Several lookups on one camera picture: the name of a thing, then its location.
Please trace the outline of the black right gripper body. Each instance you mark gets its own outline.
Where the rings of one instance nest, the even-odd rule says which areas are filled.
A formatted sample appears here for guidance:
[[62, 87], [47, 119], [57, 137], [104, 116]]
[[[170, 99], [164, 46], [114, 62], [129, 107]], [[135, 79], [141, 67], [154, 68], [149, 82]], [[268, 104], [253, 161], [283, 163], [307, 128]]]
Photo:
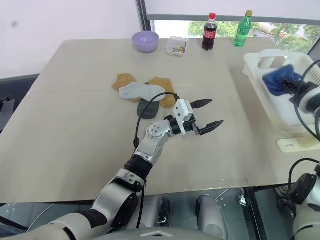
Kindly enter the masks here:
[[284, 79], [280, 82], [280, 86], [282, 88], [283, 95], [291, 95], [295, 101], [298, 100], [298, 87], [300, 86], [300, 80]]

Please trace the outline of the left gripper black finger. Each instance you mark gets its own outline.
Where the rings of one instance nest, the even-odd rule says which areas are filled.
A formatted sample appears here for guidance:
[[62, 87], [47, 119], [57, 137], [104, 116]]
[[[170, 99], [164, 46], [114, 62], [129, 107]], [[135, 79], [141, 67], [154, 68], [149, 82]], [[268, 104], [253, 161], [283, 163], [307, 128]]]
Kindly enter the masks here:
[[201, 99], [201, 100], [196, 100], [191, 103], [191, 108], [192, 109], [200, 109], [208, 104], [210, 104], [213, 100], [212, 99]]
[[217, 129], [220, 125], [222, 125], [224, 123], [223, 120], [219, 120], [219, 121], [214, 121], [212, 123], [207, 124], [204, 128], [199, 128], [198, 129], [198, 134], [200, 136], [208, 134], [210, 132], [213, 132], [215, 129]]

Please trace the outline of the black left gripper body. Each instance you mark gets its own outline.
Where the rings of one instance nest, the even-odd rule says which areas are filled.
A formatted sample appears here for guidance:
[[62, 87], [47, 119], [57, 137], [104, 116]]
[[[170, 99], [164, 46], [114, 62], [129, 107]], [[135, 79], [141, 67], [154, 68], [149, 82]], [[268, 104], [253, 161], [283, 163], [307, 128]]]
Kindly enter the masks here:
[[196, 125], [196, 118], [194, 116], [194, 111], [192, 109], [192, 106], [189, 102], [185, 103], [186, 106], [186, 113], [185, 117], [183, 118], [183, 128], [184, 128], [184, 135], [187, 134], [187, 132], [193, 131], [196, 135], [199, 134], [198, 127]]

